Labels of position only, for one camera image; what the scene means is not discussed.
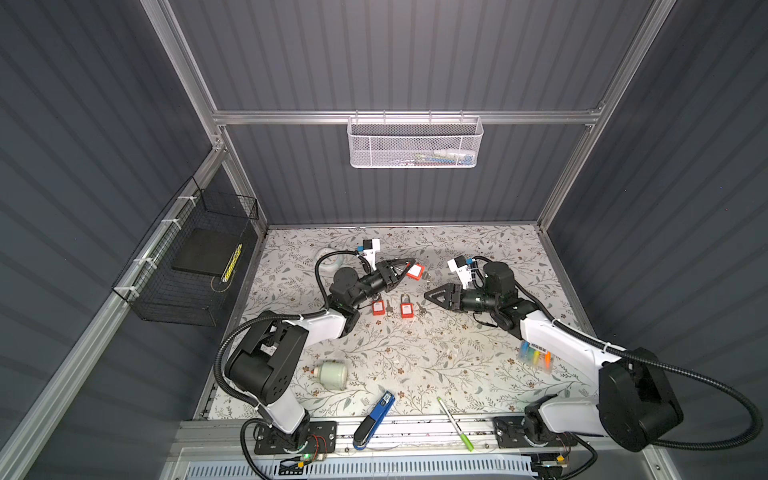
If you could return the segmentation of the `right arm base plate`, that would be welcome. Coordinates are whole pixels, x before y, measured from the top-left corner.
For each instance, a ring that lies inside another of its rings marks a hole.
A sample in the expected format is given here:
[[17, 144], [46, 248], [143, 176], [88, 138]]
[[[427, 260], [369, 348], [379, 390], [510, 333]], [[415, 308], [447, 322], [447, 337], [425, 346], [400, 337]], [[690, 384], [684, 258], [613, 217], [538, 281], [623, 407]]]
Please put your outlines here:
[[500, 448], [544, 448], [577, 445], [576, 439], [567, 433], [552, 433], [538, 420], [523, 415], [496, 416], [492, 418], [493, 432]]

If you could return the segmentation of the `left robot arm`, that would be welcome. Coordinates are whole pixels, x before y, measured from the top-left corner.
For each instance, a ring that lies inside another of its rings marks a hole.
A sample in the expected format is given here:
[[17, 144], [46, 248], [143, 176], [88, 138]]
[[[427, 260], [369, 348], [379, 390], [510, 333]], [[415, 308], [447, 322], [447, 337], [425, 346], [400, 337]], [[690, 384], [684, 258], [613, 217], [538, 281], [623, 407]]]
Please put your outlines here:
[[[320, 265], [336, 256], [354, 256], [365, 274], [341, 267], [329, 287]], [[360, 251], [332, 251], [314, 268], [323, 295], [323, 308], [307, 314], [264, 311], [247, 320], [220, 345], [213, 366], [214, 379], [229, 396], [253, 406], [274, 434], [296, 449], [309, 435], [310, 414], [291, 391], [290, 383], [306, 347], [350, 334], [360, 316], [360, 305], [395, 289], [417, 264], [414, 258], [381, 260], [372, 265]]]

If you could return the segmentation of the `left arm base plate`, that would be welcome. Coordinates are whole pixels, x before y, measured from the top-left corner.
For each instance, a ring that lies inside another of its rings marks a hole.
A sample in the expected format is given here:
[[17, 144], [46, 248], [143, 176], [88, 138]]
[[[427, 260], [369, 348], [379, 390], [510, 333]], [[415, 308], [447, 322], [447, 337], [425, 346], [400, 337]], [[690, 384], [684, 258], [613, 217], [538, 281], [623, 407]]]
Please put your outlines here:
[[300, 425], [292, 434], [277, 427], [256, 427], [253, 438], [256, 455], [278, 454], [329, 454], [336, 449], [338, 423], [334, 421], [310, 421]]

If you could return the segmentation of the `red padlock with keys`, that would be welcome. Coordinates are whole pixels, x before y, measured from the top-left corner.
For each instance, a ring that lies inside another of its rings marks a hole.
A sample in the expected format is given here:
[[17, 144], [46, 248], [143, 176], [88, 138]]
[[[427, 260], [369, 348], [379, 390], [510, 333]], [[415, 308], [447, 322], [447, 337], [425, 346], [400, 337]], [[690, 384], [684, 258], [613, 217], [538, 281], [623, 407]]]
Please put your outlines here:
[[402, 319], [412, 319], [415, 317], [414, 304], [408, 294], [402, 294], [400, 297], [400, 315]]

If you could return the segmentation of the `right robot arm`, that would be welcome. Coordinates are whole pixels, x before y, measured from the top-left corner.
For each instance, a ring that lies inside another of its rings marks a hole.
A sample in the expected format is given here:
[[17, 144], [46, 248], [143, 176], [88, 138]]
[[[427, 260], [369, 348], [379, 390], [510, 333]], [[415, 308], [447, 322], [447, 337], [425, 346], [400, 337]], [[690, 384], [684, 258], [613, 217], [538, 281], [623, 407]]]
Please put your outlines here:
[[[706, 375], [664, 363], [644, 348], [626, 349], [568, 326], [556, 318], [516, 279], [511, 267], [484, 258], [457, 257], [449, 268], [461, 281], [429, 290], [424, 297], [448, 311], [487, 313], [496, 327], [539, 353], [551, 353], [584, 374], [597, 391], [583, 399], [547, 395], [526, 411], [528, 439], [544, 444], [558, 433], [607, 436], [622, 448], [639, 452], [648, 445], [688, 451], [733, 449], [755, 440], [763, 430], [757, 406], [744, 394]], [[712, 387], [740, 403], [750, 424], [731, 438], [704, 442], [674, 441], [665, 434], [684, 420], [669, 375]]]

